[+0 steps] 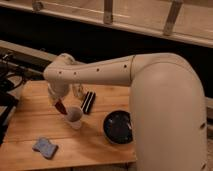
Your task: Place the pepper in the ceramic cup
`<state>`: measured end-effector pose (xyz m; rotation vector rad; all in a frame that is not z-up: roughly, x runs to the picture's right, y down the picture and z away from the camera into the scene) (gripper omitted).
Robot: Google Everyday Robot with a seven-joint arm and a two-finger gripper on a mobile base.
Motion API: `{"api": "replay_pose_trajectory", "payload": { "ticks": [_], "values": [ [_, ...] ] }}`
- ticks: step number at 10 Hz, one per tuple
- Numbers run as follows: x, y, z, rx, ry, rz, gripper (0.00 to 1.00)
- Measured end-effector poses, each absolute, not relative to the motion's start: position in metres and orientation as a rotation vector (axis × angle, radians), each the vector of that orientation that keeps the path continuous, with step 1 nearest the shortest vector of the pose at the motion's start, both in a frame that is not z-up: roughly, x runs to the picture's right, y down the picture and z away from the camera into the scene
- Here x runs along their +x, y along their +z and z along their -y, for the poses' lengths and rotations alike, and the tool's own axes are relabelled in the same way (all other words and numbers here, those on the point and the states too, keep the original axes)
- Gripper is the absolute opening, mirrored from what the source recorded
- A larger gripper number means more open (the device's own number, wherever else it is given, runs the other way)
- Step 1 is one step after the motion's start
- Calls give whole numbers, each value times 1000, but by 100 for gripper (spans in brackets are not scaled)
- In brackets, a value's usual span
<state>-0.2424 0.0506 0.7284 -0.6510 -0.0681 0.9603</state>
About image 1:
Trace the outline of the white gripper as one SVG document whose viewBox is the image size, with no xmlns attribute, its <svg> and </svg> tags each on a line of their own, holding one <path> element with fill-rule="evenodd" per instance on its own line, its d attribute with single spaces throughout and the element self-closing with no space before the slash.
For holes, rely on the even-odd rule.
<svg viewBox="0 0 213 171">
<path fill-rule="evenodd" d="M 55 105 L 62 100 L 70 91 L 68 84 L 48 84 L 48 97 L 50 103 Z"/>
</svg>

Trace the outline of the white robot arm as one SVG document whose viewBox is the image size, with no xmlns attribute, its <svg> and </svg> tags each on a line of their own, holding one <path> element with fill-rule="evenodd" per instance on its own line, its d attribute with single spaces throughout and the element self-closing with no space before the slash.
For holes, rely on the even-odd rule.
<svg viewBox="0 0 213 171">
<path fill-rule="evenodd" d="M 137 171 L 207 171 L 204 90 L 181 56 L 139 54 L 74 65 L 62 54 L 44 78 L 56 98 L 73 83 L 128 86 Z"/>
</svg>

